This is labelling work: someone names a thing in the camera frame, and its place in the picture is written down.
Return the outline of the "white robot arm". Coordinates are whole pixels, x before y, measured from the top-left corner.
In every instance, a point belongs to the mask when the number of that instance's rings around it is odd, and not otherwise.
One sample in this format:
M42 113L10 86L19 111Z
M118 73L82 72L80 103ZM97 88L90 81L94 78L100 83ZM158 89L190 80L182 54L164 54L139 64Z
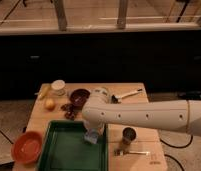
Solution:
M87 129L120 124L201 136L201 100L112 104L109 91L97 87L84 104L82 117Z

